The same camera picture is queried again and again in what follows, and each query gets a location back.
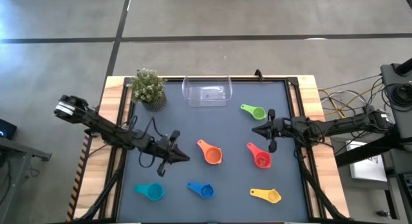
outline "yellow measuring cup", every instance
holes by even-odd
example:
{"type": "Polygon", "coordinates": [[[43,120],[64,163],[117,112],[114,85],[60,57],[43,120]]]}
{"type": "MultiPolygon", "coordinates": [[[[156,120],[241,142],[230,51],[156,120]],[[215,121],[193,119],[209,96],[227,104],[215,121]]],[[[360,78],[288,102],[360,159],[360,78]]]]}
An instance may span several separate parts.
{"type": "Polygon", "coordinates": [[[250,195],[262,198],[270,203],[277,203],[282,200],[281,195],[275,189],[250,189],[250,195]]]}

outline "gray table surface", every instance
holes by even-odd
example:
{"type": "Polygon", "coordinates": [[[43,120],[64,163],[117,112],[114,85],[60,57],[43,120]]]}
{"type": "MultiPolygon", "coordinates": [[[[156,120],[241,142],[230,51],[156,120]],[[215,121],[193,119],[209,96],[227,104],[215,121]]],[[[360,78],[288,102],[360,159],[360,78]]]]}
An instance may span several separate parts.
{"type": "MultiPolygon", "coordinates": [[[[129,151],[119,222],[307,221],[299,166],[293,157],[294,141],[278,138],[272,167],[257,168],[247,143],[253,142],[267,151],[269,142],[251,131],[265,120],[256,121],[240,110],[241,104],[250,104],[264,107],[266,111],[273,108],[277,117],[289,117],[283,82],[234,82],[233,96],[225,107],[189,107],[182,96],[182,85],[177,82],[166,84],[166,96],[167,106],[157,113],[136,105],[138,122],[135,128],[144,129],[154,116],[159,132],[170,135],[173,130],[180,130],[179,148],[191,160],[167,165],[162,178],[156,173],[161,159],[144,169],[138,164],[139,152],[129,151]],[[199,139],[221,147],[221,164],[209,165],[204,160],[196,145],[199,139]],[[159,201],[150,201],[133,190],[136,184],[153,182],[160,182],[165,189],[165,196],[159,201]],[[186,187],[188,182],[212,184],[215,197],[200,198],[186,187]],[[272,204],[252,197],[249,195],[251,188],[276,189],[282,200],[272,204]]],[[[153,127],[148,133],[156,136],[153,127]]],[[[142,156],[143,164],[150,161],[151,156],[142,156]]]]}

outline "black metal frame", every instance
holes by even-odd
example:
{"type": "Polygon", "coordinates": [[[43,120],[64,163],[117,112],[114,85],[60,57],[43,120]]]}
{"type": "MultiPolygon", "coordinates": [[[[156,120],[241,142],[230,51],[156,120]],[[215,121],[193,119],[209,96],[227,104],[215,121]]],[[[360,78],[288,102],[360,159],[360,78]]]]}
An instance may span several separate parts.
{"type": "MultiPolygon", "coordinates": [[[[290,91],[290,86],[293,86],[294,90],[295,90],[295,94],[296,94],[297,105],[298,105],[298,108],[299,108],[300,115],[304,115],[303,102],[302,102],[302,98],[301,98],[301,94],[300,94],[300,90],[299,90],[299,85],[297,83],[297,78],[296,77],[263,78],[261,76],[260,71],[259,71],[258,74],[260,74],[259,77],[253,77],[253,76],[251,76],[251,77],[230,77],[230,79],[233,82],[259,82],[259,81],[263,81],[263,82],[283,82],[283,84],[285,85],[286,99],[287,99],[287,102],[288,102],[290,117],[294,116],[294,104],[292,102],[292,95],[291,95],[291,91],[290,91]]],[[[127,97],[127,90],[128,90],[127,83],[129,82],[129,79],[130,78],[125,78],[125,80],[124,80],[122,96],[120,98],[120,105],[119,105],[118,115],[117,115],[117,124],[121,123],[122,117],[124,116],[124,108],[125,108],[125,104],[126,104],[126,97],[127,97]]],[[[168,82],[182,82],[184,77],[171,77],[171,78],[166,78],[166,79],[167,79],[168,82]]],[[[202,80],[214,80],[214,79],[213,78],[203,78],[202,80]]],[[[131,117],[133,116],[134,106],[135,106],[135,103],[130,102],[129,113],[127,114],[127,121],[130,121],[131,117]]],[[[106,182],[110,179],[110,176],[113,173],[113,168],[114,168],[114,164],[115,164],[116,150],[112,149],[112,152],[111,152],[110,157],[109,157],[108,171],[106,173],[106,182]]],[[[311,172],[312,175],[314,175],[314,178],[315,178],[316,182],[319,183],[319,179],[318,179],[318,175],[317,175],[317,171],[316,171],[316,166],[315,166],[315,162],[314,162],[315,161],[314,154],[313,154],[311,149],[308,151],[308,157],[309,157],[309,162],[310,162],[310,172],[311,172]]],[[[122,153],[121,153],[121,156],[120,156],[119,164],[122,163],[122,162],[126,163],[126,158],[127,158],[127,151],[123,149],[122,153]]],[[[304,177],[302,175],[302,168],[301,168],[300,164],[299,164],[299,170],[301,172],[301,181],[302,181],[303,193],[304,193],[304,198],[305,198],[305,203],[306,203],[306,211],[307,211],[307,215],[308,215],[308,221],[310,221],[312,218],[314,218],[313,208],[312,208],[312,203],[311,203],[311,199],[310,199],[308,183],[306,182],[306,180],[304,179],[304,177]]],[[[119,203],[120,203],[120,195],[121,195],[121,188],[122,188],[122,182],[123,182],[123,173],[122,173],[120,178],[121,178],[121,180],[117,181],[117,185],[116,185],[116,188],[115,188],[115,197],[114,197],[114,201],[113,201],[113,209],[112,209],[112,212],[110,214],[110,219],[112,219],[113,221],[115,221],[117,219],[117,215],[118,215],[118,207],[119,207],[119,203]]],[[[104,206],[102,206],[102,208],[100,209],[99,218],[105,218],[105,216],[106,216],[106,202],[105,202],[104,206]]],[[[322,205],[322,203],[319,199],[317,200],[317,204],[318,204],[318,208],[319,208],[321,218],[326,218],[326,213],[325,213],[324,207],[323,207],[323,205],[322,205]]]]}

